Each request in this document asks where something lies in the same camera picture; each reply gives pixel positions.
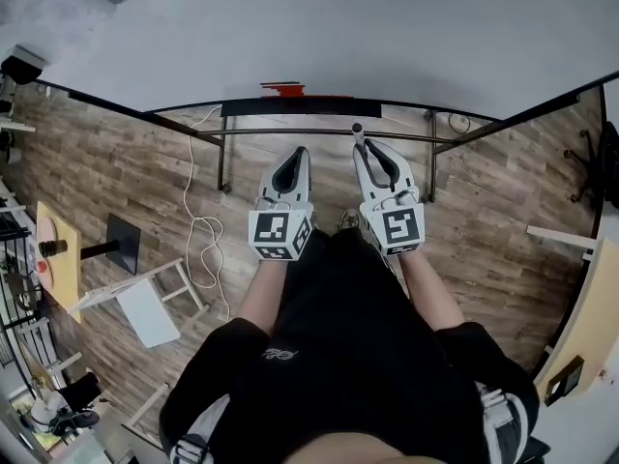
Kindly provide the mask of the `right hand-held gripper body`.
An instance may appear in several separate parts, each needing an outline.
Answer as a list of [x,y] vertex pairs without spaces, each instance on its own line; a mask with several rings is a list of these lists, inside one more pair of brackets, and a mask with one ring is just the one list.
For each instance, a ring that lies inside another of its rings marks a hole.
[[424,205],[416,187],[371,190],[360,213],[382,256],[411,252],[425,242]]

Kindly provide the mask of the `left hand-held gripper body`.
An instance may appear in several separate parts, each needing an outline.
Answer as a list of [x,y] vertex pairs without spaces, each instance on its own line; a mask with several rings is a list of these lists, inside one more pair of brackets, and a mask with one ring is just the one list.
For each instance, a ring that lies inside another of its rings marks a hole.
[[310,192],[260,190],[255,208],[249,212],[249,245],[260,259],[300,259],[313,229]]

